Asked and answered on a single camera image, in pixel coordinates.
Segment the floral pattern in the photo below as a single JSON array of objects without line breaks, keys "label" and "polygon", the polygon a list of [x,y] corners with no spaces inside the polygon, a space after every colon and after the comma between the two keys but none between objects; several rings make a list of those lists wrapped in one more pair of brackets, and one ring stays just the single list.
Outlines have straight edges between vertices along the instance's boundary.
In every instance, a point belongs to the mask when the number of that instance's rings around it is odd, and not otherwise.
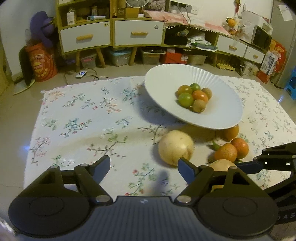
[{"label": "floral pattern", "polygon": [[[251,161],[264,148],[296,141],[295,124],[259,83],[221,79],[244,106],[239,137],[249,143],[250,152],[242,161]],[[208,146],[216,132],[172,117],[151,100],[143,82],[141,76],[121,77],[45,92],[28,152],[25,187],[52,165],[73,169],[106,154],[111,170],[101,186],[114,200],[124,194],[174,199],[186,183],[176,168],[160,159],[157,143],[169,130],[188,131],[195,142],[191,161],[199,166],[213,154]],[[287,172],[272,170],[250,175],[261,188],[288,177]]]}]

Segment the white bowl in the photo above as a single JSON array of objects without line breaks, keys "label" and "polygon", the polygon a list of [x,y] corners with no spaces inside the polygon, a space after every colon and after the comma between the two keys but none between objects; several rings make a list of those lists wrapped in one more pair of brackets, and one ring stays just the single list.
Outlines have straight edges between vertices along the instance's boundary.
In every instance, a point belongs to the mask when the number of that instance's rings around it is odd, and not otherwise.
[{"label": "white bowl", "polygon": [[[197,83],[213,92],[204,112],[198,114],[181,107],[176,91],[182,85]],[[176,118],[208,129],[227,129],[242,119],[243,107],[237,93],[218,76],[185,64],[163,64],[149,70],[145,88],[150,97]]]}]

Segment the tile floor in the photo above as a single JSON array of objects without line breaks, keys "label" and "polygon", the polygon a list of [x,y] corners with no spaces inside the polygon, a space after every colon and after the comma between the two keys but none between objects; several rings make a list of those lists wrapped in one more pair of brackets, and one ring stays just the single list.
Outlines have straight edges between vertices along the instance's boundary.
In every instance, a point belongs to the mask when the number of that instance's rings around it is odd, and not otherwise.
[{"label": "tile floor", "polygon": [[[133,66],[115,67],[107,65],[105,69],[96,68],[98,76],[122,77],[145,75],[155,65],[134,64]],[[240,77],[238,73],[229,70],[220,70],[209,64],[200,66],[216,75]],[[51,90],[55,87],[68,84],[92,81],[85,76],[81,80],[75,78],[73,71],[60,72],[51,80],[35,83],[28,90],[13,96],[14,86],[11,84],[0,96],[0,216],[8,220],[7,210],[10,202],[17,196],[23,186],[24,169],[29,149],[31,134],[41,106],[42,90]],[[283,90],[272,84],[262,84],[277,100],[285,111],[296,121],[296,101]]]}]

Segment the cabinet leg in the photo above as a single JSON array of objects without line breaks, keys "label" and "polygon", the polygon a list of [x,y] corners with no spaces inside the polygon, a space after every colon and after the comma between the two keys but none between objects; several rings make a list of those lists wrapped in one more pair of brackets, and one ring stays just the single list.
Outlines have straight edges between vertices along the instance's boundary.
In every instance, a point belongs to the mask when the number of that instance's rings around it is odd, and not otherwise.
[{"label": "cabinet leg", "polygon": [[80,52],[76,53],[76,72],[80,71]]},{"label": "cabinet leg", "polygon": [[128,65],[133,65],[138,47],[133,47]]},{"label": "cabinet leg", "polygon": [[213,57],[213,66],[216,67],[217,64],[217,58],[218,58],[218,54],[214,53],[214,57]]},{"label": "cabinet leg", "polygon": [[104,57],[102,55],[101,49],[100,48],[97,48],[96,49],[96,52],[98,54],[99,60],[100,60],[101,65],[102,65],[102,68],[106,68],[105,60],[104,60]]}]

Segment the refrigerator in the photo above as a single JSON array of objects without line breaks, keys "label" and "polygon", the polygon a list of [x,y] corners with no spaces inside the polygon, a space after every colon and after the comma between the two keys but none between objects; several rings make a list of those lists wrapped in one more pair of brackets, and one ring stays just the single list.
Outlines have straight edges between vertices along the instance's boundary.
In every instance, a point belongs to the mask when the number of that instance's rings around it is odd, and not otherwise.
[{"label": "refrigerator", "polygon": [[281,43],[287,51],[286,64],[282,71],[276,74],[271,82],[276,87],[284,88],[289,82],[290,75],[296,66],[296,16],[290,10],[293,20],[284,21],[279,5],[284,4],[281,0],[274,0],[273,11],[271,16],[271,25],[274,28],[272,38]]}]

